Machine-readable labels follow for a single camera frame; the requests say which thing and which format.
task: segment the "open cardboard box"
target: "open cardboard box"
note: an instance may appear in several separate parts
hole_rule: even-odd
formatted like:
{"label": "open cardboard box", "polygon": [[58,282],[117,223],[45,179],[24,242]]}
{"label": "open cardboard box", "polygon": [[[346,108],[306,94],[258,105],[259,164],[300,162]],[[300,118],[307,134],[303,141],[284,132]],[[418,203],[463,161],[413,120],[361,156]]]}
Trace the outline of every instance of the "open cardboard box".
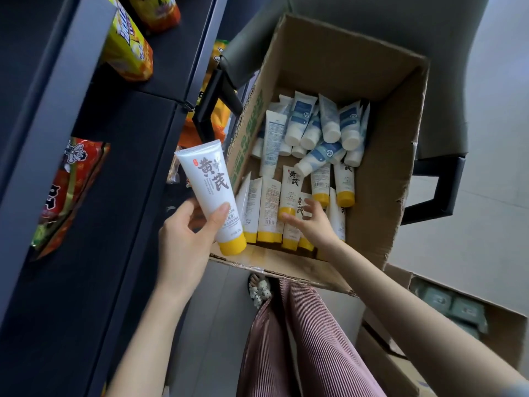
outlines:
{"label": "open cardboard box", "polygon": [[[493,304],[472,294],[390,264],[386,265],[384,272],[406,289],[410,288],[414,279],[422,279],[482,303],[485,306],[485,317],[487,318],[489,329],[487,334],[481,335],[481,342],[503,358],[509,365],[519,369],[524,349],[525,332],[527,330],[527,317],[506,307]],[[386,342],[386,345],[393,353],[405,356],[382,323],[369,309],[366,309],[363,319]]]}
{"label": "open cardboard box", "polygon": [[[356,205],[346,210],[346,242],[382,269],[400,225],[412,176],[428,61],[413,52],[315,20],[285,15],[279,21],[228,148],[228,171],[234,190],[259,160],[250,157],[267,106],[279,93],[295,90],[326,95],[339,107],[360,98],[372,101],[368,141],[355,172]],[[279,157],[274,178],[281,181]],[[302,188],[311,192],[310,177]],[[217,244],[210,258],[269,276],[285,277],[354,295],[346,281],[315,254],[289,253],[280,244],[248,244],[237,256],[223,256]]]}
{"label": "open cardboard box", "polygon": [[387,397],[435,396],[410,361],[389,354],[365,327],[360,328],[355,345],[369,372]]}

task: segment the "person's left hand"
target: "person's left hand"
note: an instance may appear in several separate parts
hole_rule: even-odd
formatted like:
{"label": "person's left hand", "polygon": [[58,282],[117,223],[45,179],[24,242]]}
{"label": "person's left hand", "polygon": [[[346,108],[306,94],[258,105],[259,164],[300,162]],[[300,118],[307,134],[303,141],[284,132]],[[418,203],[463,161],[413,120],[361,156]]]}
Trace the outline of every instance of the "person's left hand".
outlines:
{"label": "person's left hand", "polygon": [[[215,235],[223,226],[230,204],[217,208],[206,221],[196,199],[188,199],[165,220],[158,234],[159,268],[157,289],[183,296],[186,302],[200,282]],[[192,229],[202,229],[193,233]]]}

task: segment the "gray chair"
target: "gray chair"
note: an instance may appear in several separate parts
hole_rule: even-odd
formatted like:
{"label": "gray chair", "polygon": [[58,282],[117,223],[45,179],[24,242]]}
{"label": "gray chair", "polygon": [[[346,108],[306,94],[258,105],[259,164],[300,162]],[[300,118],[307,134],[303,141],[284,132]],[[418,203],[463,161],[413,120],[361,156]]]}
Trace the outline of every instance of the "gray chair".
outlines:
{"label": "gray chair", "polygon": [[414,175],[439,177],[432,200],[409,206],[402,224],[452,215],[468,152],[463,87],[466,63],[488,0],[270,0],[221,56],[194,117],[202,141],[218,98],[235,115],[233,89],[261,66],[285,12],[307,16],[405,47],[431,60]]}

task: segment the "pants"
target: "pants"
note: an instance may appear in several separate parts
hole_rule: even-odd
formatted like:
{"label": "pants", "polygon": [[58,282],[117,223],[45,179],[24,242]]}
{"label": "pants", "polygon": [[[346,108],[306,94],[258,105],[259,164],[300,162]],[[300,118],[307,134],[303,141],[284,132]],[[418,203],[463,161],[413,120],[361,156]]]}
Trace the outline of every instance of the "pants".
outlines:
{"label": "pants", "polygon": [[304,397],[385,396],[314,288],[280,279],[272,290],[248,334],[237,397],[301,396],[287,321]]}

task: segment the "tile floor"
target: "tile floor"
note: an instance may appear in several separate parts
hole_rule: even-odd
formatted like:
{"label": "tile floor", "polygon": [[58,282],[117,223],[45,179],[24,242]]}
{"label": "tile floor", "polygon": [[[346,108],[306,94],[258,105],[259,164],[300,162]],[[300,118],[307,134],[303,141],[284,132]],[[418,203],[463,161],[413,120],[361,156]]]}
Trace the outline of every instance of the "tile floor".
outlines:
{"label": "tile floor", "polygon": [[[452,217],[403,226],[390,262],[529,315],[529,0],[490,0],[466,76],[470,153]],[[435,179],[414,178],[408,204]],[[171,393],[233,396],[255,309],[248,272],[210,262],[171,358]],[[321,291],[351,338],[363,304]],[[529,375],[525,355],[522,373]]]}

